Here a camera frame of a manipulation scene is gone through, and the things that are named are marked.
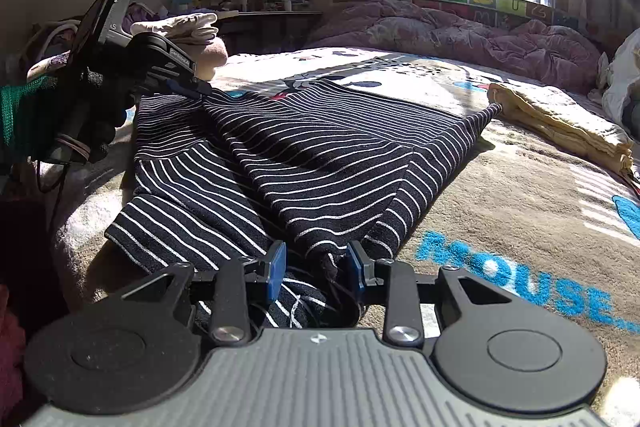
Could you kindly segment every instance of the pink quilt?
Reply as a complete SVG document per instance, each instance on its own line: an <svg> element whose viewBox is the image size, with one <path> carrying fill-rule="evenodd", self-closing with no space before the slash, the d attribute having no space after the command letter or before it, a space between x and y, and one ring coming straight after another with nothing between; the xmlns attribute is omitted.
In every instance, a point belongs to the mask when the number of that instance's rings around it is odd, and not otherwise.
<svg viewBox="0 0 640 427"><path fill-rule="evenodd" d="M577 31L530 20L511 31L399 0L357 4L331 17L307 48L346 46L451 58L586 94L600 57Z"/></svg>

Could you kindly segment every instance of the bed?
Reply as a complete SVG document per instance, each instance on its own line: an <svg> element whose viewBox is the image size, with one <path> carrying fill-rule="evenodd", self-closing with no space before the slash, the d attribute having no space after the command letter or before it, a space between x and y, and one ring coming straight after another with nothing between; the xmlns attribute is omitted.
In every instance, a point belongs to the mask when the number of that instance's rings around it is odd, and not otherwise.
<svg viewBox="0 0 640 427"><path fill-rule="evenodd" d="M318 80L460 116L487 107L490 82L536 84L456 60L323 47L236 55L218 69L212 85L231 96L250 90L282 98ZM586 97L575 98L588 110L601 111ZM129 116L108 158L70 172L54 216L54 261L71 309L143 275L103 237L131 197L133 111ZM48 200L49 211L54 196ZM632 231L638 233L633 216L618 213L614 200L619 198L636 208L635 194L620 179L498 118L401 247L398 259L421 273L434 273L439 265L458 259L508 291L588 328L609 359L602 397L620 378L640 375L640 241ZM473 259L482 259L481 266ZM423 319L426 333L437 335L433 309L423 306ZM380 328L381 309L369 309L361 325Z"/></svg>

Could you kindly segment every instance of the metal pivot bolt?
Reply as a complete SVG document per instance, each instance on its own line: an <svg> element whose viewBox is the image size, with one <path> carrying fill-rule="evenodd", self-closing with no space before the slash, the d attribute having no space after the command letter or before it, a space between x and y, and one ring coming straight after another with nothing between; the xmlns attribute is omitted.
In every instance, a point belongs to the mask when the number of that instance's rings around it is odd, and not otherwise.
<svg viewBox="0 0 640 427"><path fill-rule="evenodd" d="M236 343L244 339L244 331L235 326L220 326L212 332L213 337L222 343Z"/></svg>
<svg viewBox="0 0 640 427"><path fill-rule="evenodd" d="M409 344L420 337L418 330L409 326L394 326L388 331L389 337L396 343Z"/></svg>

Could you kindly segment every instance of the ribbed gray surface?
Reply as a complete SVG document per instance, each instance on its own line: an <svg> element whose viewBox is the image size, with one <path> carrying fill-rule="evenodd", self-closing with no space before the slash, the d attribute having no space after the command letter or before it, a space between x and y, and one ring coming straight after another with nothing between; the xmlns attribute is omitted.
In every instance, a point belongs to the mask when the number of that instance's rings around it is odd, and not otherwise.
<svg viewBox="0 0 640 427"><path fill-rule="evenodd" d="M372 330L265 330L241 349L213 352L181 393L123 415L45 406L25 427L605 426L583 409L549 420L501 417L449 392L424 357L391 349Z"/></svg>

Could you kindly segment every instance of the striped shirt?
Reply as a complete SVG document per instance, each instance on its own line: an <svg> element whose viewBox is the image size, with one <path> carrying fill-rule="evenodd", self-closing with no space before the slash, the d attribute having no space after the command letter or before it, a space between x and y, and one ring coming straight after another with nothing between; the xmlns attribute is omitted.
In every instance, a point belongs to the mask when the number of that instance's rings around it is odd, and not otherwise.
<svg viewBox="0 0 640 427"><path fill-rule="evenodd" d="M330 82L279 100L144 98L135 197L105 235L149 272L218 269L281 239L279 298L268 310L252 303L252 320L337 325L347 243L393 256L499 111L462 118Z"/></svg>

